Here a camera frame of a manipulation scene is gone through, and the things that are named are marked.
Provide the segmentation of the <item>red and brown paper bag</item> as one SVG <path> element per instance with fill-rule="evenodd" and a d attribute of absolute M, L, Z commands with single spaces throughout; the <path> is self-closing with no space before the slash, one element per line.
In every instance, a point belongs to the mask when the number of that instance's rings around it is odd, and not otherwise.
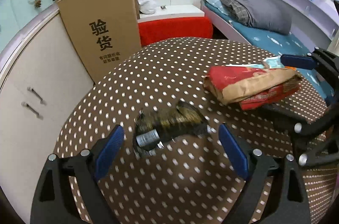
<path fill-rule="evenodd" d="M 237 103 L 253 110 L 276 103 L 300 89 L 302 76 L 290 68 L 254 68 L 218 65 L 210 68 L 203 86 L 220 103 Z"/>

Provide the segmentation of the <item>black wrapper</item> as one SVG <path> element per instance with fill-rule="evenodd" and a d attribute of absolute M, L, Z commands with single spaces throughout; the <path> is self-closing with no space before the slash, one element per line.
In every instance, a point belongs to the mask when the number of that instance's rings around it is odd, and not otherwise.
<path fill-rule="evenodd" d="M 207 136 L 210 126 L 204 115 L 187 102 L 167 109 L 141 111 L 135 119 L 133 149 L 138 157 L 148 157 L 178 137 Z"/>

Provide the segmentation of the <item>teal tube wrapper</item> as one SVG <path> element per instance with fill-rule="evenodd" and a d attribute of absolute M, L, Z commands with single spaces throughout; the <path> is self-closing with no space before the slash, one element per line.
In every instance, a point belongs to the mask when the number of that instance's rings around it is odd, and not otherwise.
<path fill-rule="evenodd" d="M 265 58 L 259 63 L 251 63 L 251 64 L 227 64 L 228 67 L 249 67 L 249 68 L 285 68 L 285 66 L 280 61 L 280 56 L 274 56 Z"/>

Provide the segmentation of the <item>blue quilted bed cover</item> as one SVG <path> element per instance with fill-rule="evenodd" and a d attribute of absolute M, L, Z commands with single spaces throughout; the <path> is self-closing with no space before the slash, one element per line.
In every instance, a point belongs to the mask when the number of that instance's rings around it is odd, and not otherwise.
<path fill-rule="evenodd" d="M 202 0 L 202 10 L 212 24 L 228 39 L 249 43 L 278 56 L 282 54 L 306 55 L 310 50 L 292 33 L 276 32 L 244 26 L 224 9 L 220 0 Z"/>

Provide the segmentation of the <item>brown dotted tablecloth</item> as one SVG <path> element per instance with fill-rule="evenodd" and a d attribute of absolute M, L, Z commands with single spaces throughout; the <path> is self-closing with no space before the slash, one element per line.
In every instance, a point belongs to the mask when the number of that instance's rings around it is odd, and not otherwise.
<path fill-rule="evenodd" d="M 33 223 L 337 223 L 338 105 L 283 55 L 200 38 L 151 44 L 95 84 L 45 163 Z"/>

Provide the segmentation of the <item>grey folded duvet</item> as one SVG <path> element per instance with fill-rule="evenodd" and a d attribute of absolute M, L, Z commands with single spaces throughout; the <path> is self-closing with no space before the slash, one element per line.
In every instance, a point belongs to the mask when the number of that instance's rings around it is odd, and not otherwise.
<path fill-rule="evenodd" d="M 277 32 L 290 33 L 292 17 L 283 3 L 276 0 L 220 0 L 230 15 L 242 25 Z"/>

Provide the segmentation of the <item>white cabinet with drawers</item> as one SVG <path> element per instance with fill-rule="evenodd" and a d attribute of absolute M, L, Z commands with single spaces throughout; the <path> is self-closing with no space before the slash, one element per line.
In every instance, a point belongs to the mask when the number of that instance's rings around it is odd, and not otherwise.
<path fill-rule="evenodd" d="M 1 189 L 25 223 L 61 127 L 92 86 L 52 0 L 1 0 Z"/>

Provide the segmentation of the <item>large cardboard box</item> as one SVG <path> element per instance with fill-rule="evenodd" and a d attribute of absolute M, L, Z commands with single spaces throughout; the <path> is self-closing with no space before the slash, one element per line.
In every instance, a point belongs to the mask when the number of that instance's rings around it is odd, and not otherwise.
<path fill-rule="evenodd" d="M 57 6 L 95 83 L 141 49 L 135 0 L 59 0 Z"/>

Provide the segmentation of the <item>white plastic bag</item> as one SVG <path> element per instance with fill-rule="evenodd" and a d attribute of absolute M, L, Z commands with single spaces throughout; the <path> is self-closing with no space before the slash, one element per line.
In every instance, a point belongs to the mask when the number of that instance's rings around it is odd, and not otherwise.
<path fill-rule="evenodd" d="M 154 14 L 156 12 L 157 4 L 154 0 L 138 0 L 139 11 L 142 14 Z"/>

